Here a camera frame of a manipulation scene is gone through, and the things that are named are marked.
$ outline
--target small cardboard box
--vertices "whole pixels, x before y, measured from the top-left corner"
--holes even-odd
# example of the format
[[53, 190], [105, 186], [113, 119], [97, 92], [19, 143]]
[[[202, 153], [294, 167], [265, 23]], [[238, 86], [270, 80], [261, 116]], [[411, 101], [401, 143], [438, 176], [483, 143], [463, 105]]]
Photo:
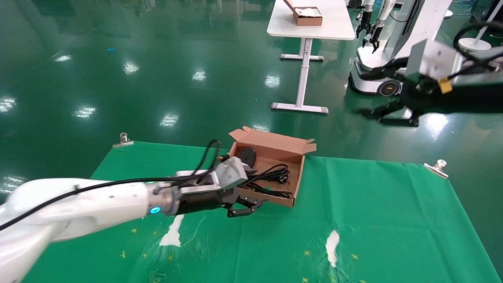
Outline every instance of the small cardboard box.
[[236, 141], [230, 149], [229, 155], [238, 157], [244, 148], [253, 148], [257, 153], [257, 160], [254, 168], [258, 169], [258, 174], [277, 164], [286, 164], [290, 174], [285, 184], [276, 181], [257, 181], [256, 184], [262, 187], [269, 186], [272, 190], [288, 191], [293, 193], [290, 198], [283, 198], [254, 192], [249, 189], [240, 188], [243, 196], [268, 199], [270, 202], [293, 207], [299, 190], [300, 178], [304, 166], [304, 154], [316, 151], [316, 144], [312, 144], [313, 139], [301, 139], [276, 133], [254, 130], [248, 127], [237, 129], [229, 133]]
[[319, 12], [319, 9], [317, 7], [293, 7], [292, 1], [291, 0], [283, 0], [285, 1], [286, 5], [292, 10], [293, 12], [293, 18], [295, 19], [295, 23], [297, 26], [321, 26], [321, 23], [323, 22], [323, 16], [320, 14], [320, 17], [303, 17], [300, 16], [299, 13], [295, 9], [306, 9], [306, 8], [312, 8], [316, 9]]

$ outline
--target epoxy floor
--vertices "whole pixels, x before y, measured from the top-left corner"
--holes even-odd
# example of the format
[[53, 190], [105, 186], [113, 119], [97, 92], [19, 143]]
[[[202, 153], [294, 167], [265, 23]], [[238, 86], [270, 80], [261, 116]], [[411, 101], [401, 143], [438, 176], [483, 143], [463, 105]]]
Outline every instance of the epoxy floor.
[[[328, 115], [271, 111], [272, 102], [295, 103], [300, 74], [299, 61], [279, 60], [298, 52], [299, 39], [266, 34], [273, 3], [1, 1], [0, 200], [19, 180], [90, 177], [123, 131], [144, 142], [204, 146], [218, 138], [230, 147], [228, 133], [247, 125], [314, 138], [320, 156], [445, 159], [503, 274], [501, 115], [430, 114], [419, 128], [353, 115], [387, 101], [346, 89], [361, 40], [314, 40], [312, 54], [325, 62], [311, 63], [305, 103], [328, 107]], [[446, 19], [437, 40], [452, 44], [468, 18]]]

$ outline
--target white table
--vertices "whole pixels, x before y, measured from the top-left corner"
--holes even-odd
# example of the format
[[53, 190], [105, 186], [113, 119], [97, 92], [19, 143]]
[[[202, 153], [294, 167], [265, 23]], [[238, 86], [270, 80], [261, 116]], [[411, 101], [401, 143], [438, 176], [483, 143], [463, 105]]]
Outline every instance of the white table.
[[323, 16], [321, 26], [297, 26], [293, 19], [292, 10], [288, 8], [283, 0], [276, 0], [273, 14], [267, 27], [267, 34], [270, 36], [299, 37], [299, 54], [281, 54], [280, 58], [302, 59], [300, 71], [299, 89], [297, 92], [297, 103], [277, 103], [271, 105], [272, 109], [298, 110], [308, 112], [318, 112], [328, 114], [328, 108], [304, 105], [306, 92], [307, 73], [309, 71], [309, 60], [321, 60], [322, 56], [311, 55], [311, 45], [313, 38], [332, 40], [353, 40], [355, 31], [349, 18], [348, 8], [344, 0], [292, 0], [295, 7], [318, 7]]

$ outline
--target wheel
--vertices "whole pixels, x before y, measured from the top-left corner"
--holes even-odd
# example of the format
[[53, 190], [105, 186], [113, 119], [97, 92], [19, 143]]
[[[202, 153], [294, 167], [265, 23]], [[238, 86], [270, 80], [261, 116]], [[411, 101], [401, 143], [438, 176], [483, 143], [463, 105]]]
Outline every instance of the wheel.
[[348, 7], [351, 9], [356, 9], [362, 5], [361, 0], [350, 0], [348, 3]]
[[377, 88], [377, 94], [382, 95], [382, 96], [397, 95], [400, 93], [401, 89], [402, 89], [402, 85], [400, 84], [399, 81], [389, 80], [389, 81], [383, 82]]

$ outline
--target black cable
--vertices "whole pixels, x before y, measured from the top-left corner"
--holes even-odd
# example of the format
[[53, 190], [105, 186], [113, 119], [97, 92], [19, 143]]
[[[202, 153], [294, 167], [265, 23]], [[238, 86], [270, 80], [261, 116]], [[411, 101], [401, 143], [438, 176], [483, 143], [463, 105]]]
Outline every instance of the black cable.
[[459, 40], [461, 39], [461, 37], [467, 33], [468, 31], [470, 30], [473, 30], [473, 29], [476, 29], [476, 28], [483, 28], [483, 27], [488, 27], [488, 28], [494, 28], [494, 29], [498, 29], [500, 31], [503, 32], [503, 25], [502, 24], [499, 24], [499, 23], [495, 23], [495, 22], [478, 22], [478, 23], [473, 23], [465, 28], [462, 28], [457, 34], [456, 36], [454, 37], [454, 40], [452, 42], [452, 47], [458, 51], [459, 53], [461, 53], [461, 55], [465, 56], [467, 59], [471, 60], [471, 61], [479, 61], [479, 59], [475, 56], [473, 56], [472, 54], [470, 54], [469, 52], [463, 50], [461, 48], [461, 46], [459, 46]]
[[[217, 143], [217, 150], [216, 150], [216, 155], [215, 155], [215, 160], [216, 160], [216, 157], [218, 156], [218, 154], [220, 152], [220, 142], [217, 141], [217, 140], [212, 140], [208, 144], [208, 147], [206, 148], [205, 154], [203, 156], [203, 160], [198, 165], [198, 168], [200, 168], [202, 166], [202, 163], [204, 163], [204, 161], [206, 159], [206, 156], [208, 155], [209, 148], [211, 147], [211, 145], [213, 143]], [[179, 176], [179, 177], [147, 177], [147, 178], [127, 179], [127, 180], [112, 181], [112, 182], [107, 182], [107, 183], [103, 183], [103, 184], [97, 184], [97, 185], [85, 187], [85, 188], [82, 188], [82, 189], [79, 188], [79, 189], [76, 189], [76, 190], [64, 193], [62, 195], [59, 195], [57, 197], [54, 197], [54, 198], [52, 198], [52, 199], [50, 199], [48, 201], [45, 201], [45, 202], [39, 204], [38, 206], [30, 209], [29, 211], [27, 211], [27, 212], [25, 212], [25, 213], [23, 213], [23, 214], [15, 217], [14, 219], [12, 219], [10, 221], [7, 221], [6, 223], [0, 225], [0, 231], [2, 231], [3, 229], [8, 228], [8, 227], [14, 225], [15, 223], [23, 220], [24, 218], [32, 215], [33, 213], [39, 211], [40, 209], [42, 209], [42, 208], [44, 208], [44, 207], [46, 207], [46, 206], [48, 206], [50, 204], [53, 204], [53, 203], [55, 203], [55, 202], [57, 202], [59, 200], [67, 198], [69, 196], [76, 195], [76, 194], [79, 194], [79, 193], [83, 193], [83, 192], [86, 192], [86, 191], [90, 191], [90, 190], [94, 190], [94, 189], [99, 189], [99, 188], [104, 188], [104, 187], [109, 187], [109, 186], [114, 186], [114, 185], [122, 185], [122, 184], [137, 183], [137, 182], [173, 182], [172, 186], [177, 186], [177, 185], [185, 183], [188, 180], [194, 180], [194, 179], [198, 179], [198, 178], [204, 178], [206, 175], [208, 175], [209, 173], [213, 172], [216, 169], [217, 165], [216, 165], [216, 161], [215, 160], [212, 162], [212, 167], [210, 169], [208, 169], [206, 172], [202, 173], [202, 174], [194, 174], [194, 175]]]
[[392, 19], [394, 19], [395, 21], [399, 22], [399, 23], [405, 23], [405, 22], [410, 21], [413, 17], [415, 17], [415, 15], [417, 14], [417, 11], [418, 11], [418, 10], [419, 10], [419, 4], [417, 4], [417, 5], [415, 6], [415, 10], [414, 10], [414, 12], [413, 12], [413, 13], [410, 13], [409, 17], [408, 17], [408, 18], [407, 18], [407, 20], [405, 20], [405, 21], [399, 21], [399, 20], [395, 19], [395, 18], [393, 17], [393, 15], [391, 14], [391, 12], [389, 12], [389, 16], [390, 16]]
[[278, 197], [283, 197], [283, 198], [290, 198], [290, 195], [293, 193], [288, 192], [288, 191], [275, 191], [275, 190], [267, 190], [260, 185], [257, 185], [255, 182], [256, 181], [278, 181], [278, 182], [285, 182], [288, 180], [288, 174], [290, 174], [290, 170], [288, 170], [288, 166], [286, 164], [277, 164], [272, 166], [271, 168], [265, 170], [261, 174], [248, 174], [248, 181], [240, 184], [238, 187], [249, 187], [253, 191], [263, 193], [263, 194], [268, 194], [268, 195], [273, 195], [273, 196], [278, 196]]
[[196, 169], [194, 170], [194, 172], [192, 172], [192, 174], [190, 174], [190, 176], [193, 176], [196, 174], [197, 171], [199, 171], [201, 169], [201, 167], [203, 167], [203, 164], [204, 162], [206, 161], [206, 157], [208, 157], [208, 152], [210, 151], [210, 148], [213, 144], [217, 144], [217, 152], [216, 152], [216, 155], [215, 155], [215, 158], [213, 159], [213, 162], [211, 163], [211, 166], [210, 167], [213, 167], [215, 164], [215, 161], [218, 157], [218, 154], [219, 154], [219, 149], [220, 149], [220, 141], [218, 141], [217, 139], [213, 139], [212, 141], [210, 141], [210, 143], [206, 146], [206, 150], [204, 151], [204, 154], [203, 154], [203, 158], [201, 159], [201, 162], [199, 163], [199, 165], [196, 167]]
[[386, 0], [382, 0], [380, 13], [379, 13], [379, 15], [377, 16], [377, 21], [379, 20], [379, 18], [380, 18], [380, 17], [381, 17], [381, 15], [382, 15], [382, 12], [384, 11], [384, 5], [386, 5]]
[[482, 28], [482, 27], [490, 27], [490, 28], [494, 28], [494, 29], [498, 29], [500, 31], [503, 32], [503, 25], [502, 24], [499, 24], [499, 23], [495, 23], [495, 22], [478, 22], [478, 23], [474, 23], [474, 24], [471, 24], [469, 25], [468, 27], [465, 27], [463, 29], [461, 29], [457, 34], [456, 36], [454, 37], [454, 40], [453, 40], [453, 48], [458, 51], [461, 55], [463, 55], [464, 57], [466, 57], [468, 60], [471, 60], [473, 61], [473, 64], [468, 66], [468, 67], [465, 67], [464, 69], [454, 73], [454, 74], [451, 74], [450, 76], [447, 77], [447, 79], [453, 79], [459, 75], [463, 75], [475, 68], [478, 68], [480, 66], [485, 66], [485, 67], [488, 67], [488, 64], [489, 62], [493, 61], [494, 59], [498, 58], [498, 57], [502, 57], [503, 56], [503, 52], [502, 53], [499, 53], [497, 55], [494, 55], [492, 57], [489, 57], [489, 58], [485, 58], [485, 59], [479, 59], [475, 56], [473, 56], [472, 54], [470, 54], [469, 52], [463, 50], [463, 48], [461, 48], [461, 46], [459, 45], [459, 40], [461, 39], [461, 36], [463, 36], [465, 33], [467, 33], [468, 31], [470, 30], [473, 30], [473, 29], [477, 29], [477, 28]]

